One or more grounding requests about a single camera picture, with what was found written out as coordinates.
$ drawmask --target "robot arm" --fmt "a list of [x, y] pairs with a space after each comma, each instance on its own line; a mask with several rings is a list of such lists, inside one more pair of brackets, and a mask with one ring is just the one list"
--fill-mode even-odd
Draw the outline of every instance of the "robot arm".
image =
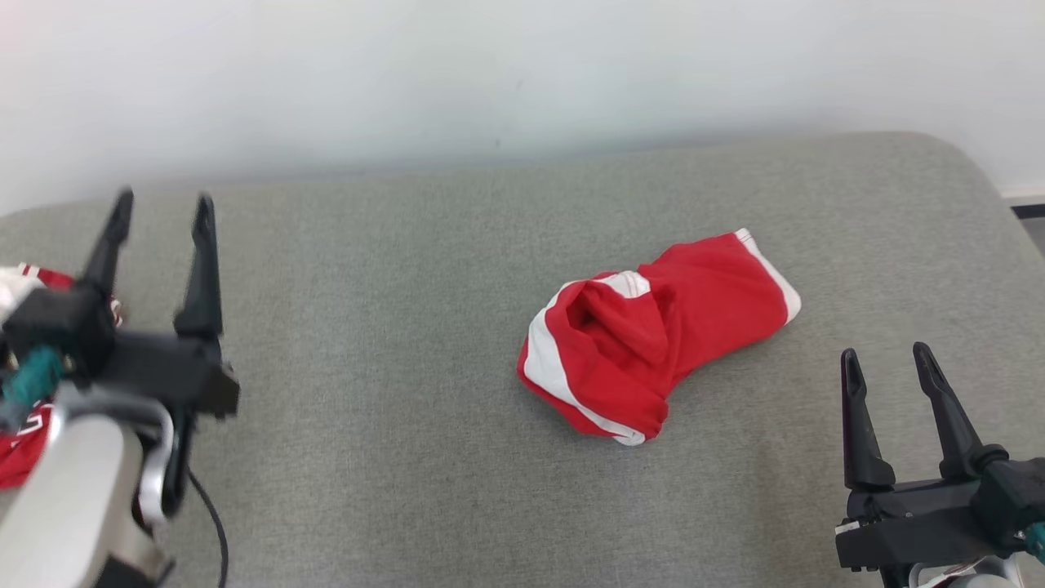
[[[913, 351], [944, 450], [940, 478], [897, 484], [878, 448], [856, 352], [846, 350], [842, 430], [852, 492], [835, 528], [838, 563], [878, 571], [886, 588], [958, 586], [975, 574], [1022, 588], [1013, 555], [1045, 557], [1037, 539], [1045, 530], [1045, 458], [1014, 462], [1001, 446], [983, 445], [929, 347], [915, 344]], [[919, 584], [921, 570], [943, 566], [956, 567], [939, 584]], [[969, 571], [974, 575], [951, 578]]]
[[8, 546], [0, 550], [4, 586], [162, 585], [173, 562], [153, 530], [181, 505], [196, 418], [220, 420], [238, 408], [239, 384], [218, 344], [209, 196], [201, 195], [196, 208], [195, 255], [175, 334], [113, 327], [109, 298], [133, 202], [130, 190], [119, 195], [71, 289], [32, 290], [3, 326], [17, 360], [47, 350], [64, 368], [47, 447], [0, 525], [0, 544]]

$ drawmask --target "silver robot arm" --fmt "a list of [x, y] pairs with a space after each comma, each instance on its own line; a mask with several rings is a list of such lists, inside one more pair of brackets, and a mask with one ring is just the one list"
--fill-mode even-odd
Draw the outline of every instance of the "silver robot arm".
[[142, 444], [88, 415], [63, 427], [0, 525], [0, 585], [159, 586], [172, 561], [137, 521]]

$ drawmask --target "white stripe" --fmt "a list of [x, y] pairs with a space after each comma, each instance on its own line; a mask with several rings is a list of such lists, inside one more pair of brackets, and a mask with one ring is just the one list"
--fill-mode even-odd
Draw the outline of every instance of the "white stripe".
[[616, 273], [595, 281], [605, 283], [606, 285], [612, 287], [613, 291], [617, 291], [625, 299], [637, 299], [642, 297], [643, 293], [648, 293], [650, 290], [650, 280], [643, 277], [643, 274], [630, 269]]
[[[623, 274], [634, 274], [634, 276], [623, 276]], [[635, 276], [640, 279], [634, 280], [635, 285], [629, 289], [628, 280], [634, 279]], [[631, 296], [630, 291], [641, 291], [644, 284], [646, 291], [649, 291], [650, 286], [649, 280], [636, 272], [622, 272], [604, 277], [597, 281], [606, 283], [612, 287], [613, 290], [620, 292], [622, 297], [627, 299], [633, 299], [641, 296], [641, 293]], [[597, 427], [607, 433], [612, 433], [613, 439], [619, 443], [628, 446], [640, 445], [646, 441], [646, 436], [632, 429], [631, 427], [628, 427], [627, 425], [614, 423], [609, 419], [596, 415], [594, 410], [584, 406], [577, 400], [573, 391], [570, 390], [570, 384], [566, 382], [566, 371], [562, 368], [562, 358], [559, 357], [559, 347], [556, 345], [555, 337], [552, 336], [552, 332], [548, 329], [545, 316], [548, 315], [549, 309], [558, 303], [559, 293], [561, 293], [562, 290], [572, 283], [575, 282], [570, 281], [564, 283], [562, 287], [555, 292], [555, 297], [552, 297], [552, 301], [548, 304], [548, 306], [541, 309], [540, 312], [537, 313], [537, 316], [534, 317], [533, 323], [530, 324], [530, 337], [527, 345], [526, 362], [522, 364], [522, 373], [531, 382], [543, 389], [544, 392], [579, 410], [581, 415], [583, 415]]]
[[737, 235], [737, 238], [744, 243], [747, 251], [751, 255], [754, 255], [754, 258], [762, 263], [762, 266], [766, 267], [766, 272], [769, 273], [769, 277], [773, 278], [773, 281], [776, 282], [781, 291], [784, 292], [784, 304], [787, 305], [787, 321], [784, 322], [784, 325], [791, 323], [791, 321], [798, 315], [798, 311], [802, 310], [802, 297], [798, 297], [798, 290], [795, 289], [794, 286], [784, 278], [781, 272], [776, 271], [776, 267], [769, 262], [769, 259], [766, 259], [762, 252], [759, 251], [759, 245], [754, 242], [754, 237], [751, 236], [751, 231], [747, 229], [740, 229], [734, 234]]

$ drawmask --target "teal cable tie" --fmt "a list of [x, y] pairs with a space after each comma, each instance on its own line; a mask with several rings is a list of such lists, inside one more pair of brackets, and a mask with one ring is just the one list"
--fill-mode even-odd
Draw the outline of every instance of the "teal cable tie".
[[64, 372], [62, 358], [54, 350], [34, 348], [18, 372], [4, 382], [4, 400], [32, 406], [54, 394]]
[[1027, 528], [1027, 552], [1045, 565], [1045, 523], [1035, 523]]

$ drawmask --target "gray cushion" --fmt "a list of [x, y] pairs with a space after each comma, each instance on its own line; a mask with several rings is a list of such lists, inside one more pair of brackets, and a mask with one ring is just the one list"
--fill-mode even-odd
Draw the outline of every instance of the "gray cushion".
[[[168, 330], [194, 194], [140, 195], [117, 288], [132, 328]], [[939, 461], [915, 340], [984, 442], [1045, 453], [1045, 261], [975, 165], [929, 137], [213, 195], [243, 393], [238, 419], [202, 423], [192, 468], [232, 587], [879, 585], [834, 552], [849, 347], [901, 479]], [[0, 253], [75, 271], [109, 204], [0, 219]], [[527, 326], [563, 281], [740, 227], [802, 313], [679, 385], [658, 439], [581, 437], [517, 381]], [[171, 587], [213, 585], [198, 497], [166, 539]]]

